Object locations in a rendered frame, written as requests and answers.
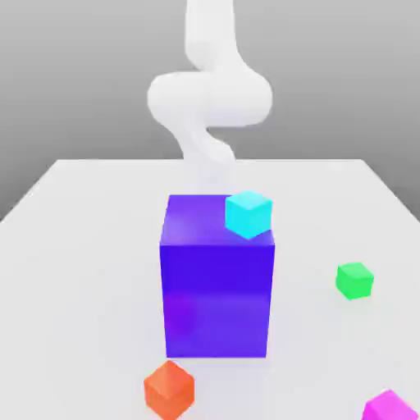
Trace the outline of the small cyan cube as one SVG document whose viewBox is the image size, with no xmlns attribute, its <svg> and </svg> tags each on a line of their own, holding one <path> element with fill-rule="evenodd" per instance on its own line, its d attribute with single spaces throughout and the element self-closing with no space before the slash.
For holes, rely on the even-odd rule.
<svg viewBox="0 0 420 420">
<path fill-rule="evenodd" d="M 225 227 L 247 240 L 269 231 L 272 228 L 272 200 L 250 190 L 228 196 Z"/>
</svg>

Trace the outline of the small green cube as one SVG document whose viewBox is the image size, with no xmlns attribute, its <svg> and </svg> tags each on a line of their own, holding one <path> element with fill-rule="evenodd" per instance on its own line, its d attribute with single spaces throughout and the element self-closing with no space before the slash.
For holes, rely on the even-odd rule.
<svg viewBox="0 0 420 420">
<path fill-rule="evenodd" d="M 373 273 L 361 262 L 349 262 L 337 267 L 336 288 L 349 300 L 370 296 L 373 282 Z"/>
</svg>

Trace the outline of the small orange cube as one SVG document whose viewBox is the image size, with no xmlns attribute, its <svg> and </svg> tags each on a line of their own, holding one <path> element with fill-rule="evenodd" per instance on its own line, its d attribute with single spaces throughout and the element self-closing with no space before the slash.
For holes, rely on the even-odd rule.
<svg viewBox="0 0 420 420">
<path fill-rule="evenodd" d="M 176 420 L 194 402 L 194 378 L 168 360 L 144 379 L 144 398 L 162 420 Z"/>
</svg>

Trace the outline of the small magenta cube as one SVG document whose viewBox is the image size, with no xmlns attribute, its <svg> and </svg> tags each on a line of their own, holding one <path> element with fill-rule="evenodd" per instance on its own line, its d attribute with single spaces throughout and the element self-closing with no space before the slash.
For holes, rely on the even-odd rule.
<svg viewBox="0 0 420 420">
<path fill-rule="evenodd" d="M 419 415 L 393 390 L 385 390 L 365 404 L 362 420 L 419 420 Z"/>
</svg>

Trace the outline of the large purple box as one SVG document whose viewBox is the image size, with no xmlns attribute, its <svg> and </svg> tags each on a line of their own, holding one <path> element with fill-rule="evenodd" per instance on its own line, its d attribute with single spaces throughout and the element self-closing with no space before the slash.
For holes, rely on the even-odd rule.
<svg viewBox="0 0 420 420">
<path fill-rule="evenodd" d="M 263 358 L 275 261 L 272 229 L 225 227 L 228 195 L 172 194 L 160 239 L 169 358 Z"/>
</svg>

